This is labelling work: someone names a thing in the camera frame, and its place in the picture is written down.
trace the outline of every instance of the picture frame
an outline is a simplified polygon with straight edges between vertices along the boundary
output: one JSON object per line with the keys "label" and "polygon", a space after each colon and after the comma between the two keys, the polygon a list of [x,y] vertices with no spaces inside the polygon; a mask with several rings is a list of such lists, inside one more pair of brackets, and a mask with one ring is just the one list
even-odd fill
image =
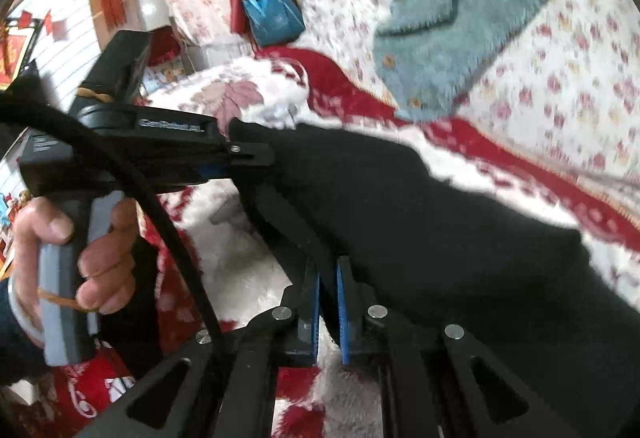
{"label": "picture frame", "polygon": [[9,19],[6,28],[9,67],[4,67],[4,58],[0,55],[0,91],[7,89],[31,60],[42,20],[33,19],[28,27],[18,28],[18,19]]}

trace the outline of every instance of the gray plush fabric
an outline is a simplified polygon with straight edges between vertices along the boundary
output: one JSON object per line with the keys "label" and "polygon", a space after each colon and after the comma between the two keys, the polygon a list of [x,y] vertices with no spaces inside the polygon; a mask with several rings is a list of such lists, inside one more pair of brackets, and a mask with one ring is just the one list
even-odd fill
{"label": "gray plush fabric", "polygon": [[395,0],[376,33],[378,74],[397,116],[448,116],[460,89],[547,0]]}

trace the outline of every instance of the gray handle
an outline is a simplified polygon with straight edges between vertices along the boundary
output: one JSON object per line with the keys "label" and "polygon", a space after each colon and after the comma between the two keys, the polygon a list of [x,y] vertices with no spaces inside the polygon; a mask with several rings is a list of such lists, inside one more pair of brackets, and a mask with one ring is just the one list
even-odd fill
{"label": "gray handle", "polygon": [[[40,246],[38,287],[41,292],[68,301],[76,298],[84,281],[78,270],[78,257],[87,244],[109,232],[111,209],[123,197],[119,191],[101,198],[96,197],[95,191],[47,195],[74,222],[74,236],[62,246]],[[95,357],[94,335],[99,330],[96,313],[85,313],[41,297],[40,316],[47,364],[68,366]]]}

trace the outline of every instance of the blue bag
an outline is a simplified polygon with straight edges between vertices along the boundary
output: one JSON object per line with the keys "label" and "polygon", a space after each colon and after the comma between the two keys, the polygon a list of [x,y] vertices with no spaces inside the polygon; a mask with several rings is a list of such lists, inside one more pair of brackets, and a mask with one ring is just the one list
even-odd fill
{"label": "blue bag", "polygon": [[292,0],[242,0],[242,6],[261,48],[295,40],[305,30],[300,10]]}

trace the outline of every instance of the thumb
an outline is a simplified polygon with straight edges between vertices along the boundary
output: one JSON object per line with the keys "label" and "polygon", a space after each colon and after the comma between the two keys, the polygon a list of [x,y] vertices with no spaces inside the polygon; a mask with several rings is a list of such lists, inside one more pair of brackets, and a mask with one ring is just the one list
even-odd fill
{"label": "thumb", "polygon": [[40,242],[64,244],[72,236],[73,222],[47,198],[32,199],[14,223],[14,288],[31,315],[38,312],[38,259]]}

